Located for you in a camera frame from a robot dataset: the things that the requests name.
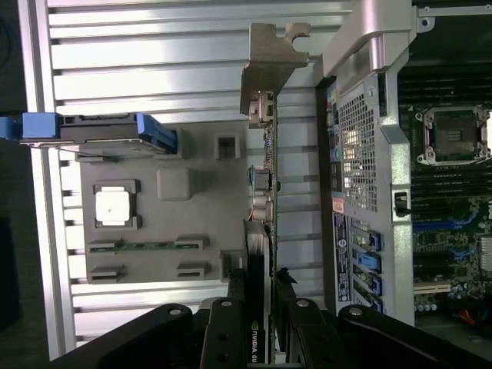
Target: green circuit board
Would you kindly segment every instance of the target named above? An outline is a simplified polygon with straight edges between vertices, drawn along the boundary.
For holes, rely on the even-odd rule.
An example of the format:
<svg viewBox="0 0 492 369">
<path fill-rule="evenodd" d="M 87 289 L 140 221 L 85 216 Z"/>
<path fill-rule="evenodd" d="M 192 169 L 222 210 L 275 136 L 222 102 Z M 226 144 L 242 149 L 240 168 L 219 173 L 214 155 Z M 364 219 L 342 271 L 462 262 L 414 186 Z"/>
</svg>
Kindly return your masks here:
<svg viewBox="0 0 492 369">
<path fill-rule="evenodd" d="M 414 282 L 446 281 L 450 292 L 416 294 L 419 311 L 440 298 L 480 299 L 492 281 L 492 274 L 480 269 L 480 240 L 492 237 L 492 160 L 469 162 L 476 142 L 472 130 L 459 126 L 470 127 L 469 116 L 442 114 L 440 126 L 434 122 L 430 130 L 423 118 L 430 108 L 400 109 L 401 127 L 411 143 Z M 430 146 L 438 165 L 422 164 Z"/>
</svg>

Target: metal bracket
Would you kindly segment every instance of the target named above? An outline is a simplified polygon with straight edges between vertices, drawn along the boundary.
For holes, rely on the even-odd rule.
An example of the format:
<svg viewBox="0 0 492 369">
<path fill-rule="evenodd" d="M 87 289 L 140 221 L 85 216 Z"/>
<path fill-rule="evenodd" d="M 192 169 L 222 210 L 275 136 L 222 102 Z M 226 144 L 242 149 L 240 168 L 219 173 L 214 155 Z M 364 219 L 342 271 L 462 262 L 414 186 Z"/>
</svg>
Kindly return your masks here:
<svg viewBox="0 0 492 369">
<path fill-rule="evenodd" d="M 296 52 L 292 42 L 297 37 L 308 37 L 310 32 L 311 27 L 307 23 L 286 25 L 284 37 L 277 37 L 275 25 L 250 26 L 249 63 L 243 68 L 241 76 L 242 114 L 250 114 L 251 101 L 256 101 L 255 106 L 258 106 L 260 91 L 278 95 L 292 72 L 308 65 L 309 54 Z"/>
</svg>

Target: ventilation grille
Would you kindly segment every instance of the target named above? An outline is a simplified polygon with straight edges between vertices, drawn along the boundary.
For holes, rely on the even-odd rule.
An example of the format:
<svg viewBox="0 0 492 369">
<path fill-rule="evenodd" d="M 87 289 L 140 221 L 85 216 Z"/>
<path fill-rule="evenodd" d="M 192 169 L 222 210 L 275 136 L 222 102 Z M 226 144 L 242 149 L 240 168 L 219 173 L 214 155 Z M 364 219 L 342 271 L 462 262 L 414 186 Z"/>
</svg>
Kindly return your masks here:
<svg viewBox="0 0 492 369">
<path fill-rule="evenodd" d="M 343 105 L 339 111 L 344 153 L 344 194 L 347 204 L 377 211 L 374 111 L 364 95 Z"/>
</svg>

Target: cpu socket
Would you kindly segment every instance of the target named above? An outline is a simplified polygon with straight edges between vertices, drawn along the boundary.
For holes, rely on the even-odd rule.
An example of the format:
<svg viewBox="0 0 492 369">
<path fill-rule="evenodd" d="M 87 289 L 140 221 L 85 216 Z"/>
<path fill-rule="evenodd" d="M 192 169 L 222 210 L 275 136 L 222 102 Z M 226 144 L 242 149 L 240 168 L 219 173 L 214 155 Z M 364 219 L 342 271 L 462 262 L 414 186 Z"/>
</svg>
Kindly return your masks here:
<svg viewBox="0 0 492 369">
<path fill-rule="evenodd" d="M 424 123 L 425 165 L 468 165 L 490 159 L 487 141 L 489 111 L 478 106 L 431 108 L 417 113 Z"/>
</svg>

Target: gray plastic panel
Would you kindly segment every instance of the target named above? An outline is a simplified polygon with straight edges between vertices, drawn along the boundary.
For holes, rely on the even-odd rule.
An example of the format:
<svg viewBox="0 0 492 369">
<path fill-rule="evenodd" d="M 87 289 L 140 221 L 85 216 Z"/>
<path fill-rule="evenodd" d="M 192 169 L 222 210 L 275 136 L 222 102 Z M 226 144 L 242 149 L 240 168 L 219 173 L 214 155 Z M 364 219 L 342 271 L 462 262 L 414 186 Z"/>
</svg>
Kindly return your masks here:
<svg viewBox="0 0 492 369">
<path fill-rule="evenodd" d="M 101 268 L 119 270 L 118 283 L 222 278 L 221 251 L 244 249 L 242 219 L 248 216 L 249 201 L 245 130 L 245 124 L 187 124 L 186 140 L 179 143 L 187 152 L 186 158 L 81 164 L 89 282 L 93 282 L 93 271 Z M 240 158 L 214 158 L 217 132 L 221 137 L 239 138 Z M 166 175 L 176 174 L 179 178 L 166 181 Z M 96 228 L 94 186 L 105 181 L 124 184 L 128 180 L 140 184 L 133 206 L 141 217 L 141 227 Z M 163 187 L 168 185 L 168 195 L 162 196 Z M 174 242 L 179 246 L 183 240 L 197 241 L 197 234 L 197 248 L 98 251 L 91 247 L 105 240 L 122 240 L 123 244 Z"/>
</svg>

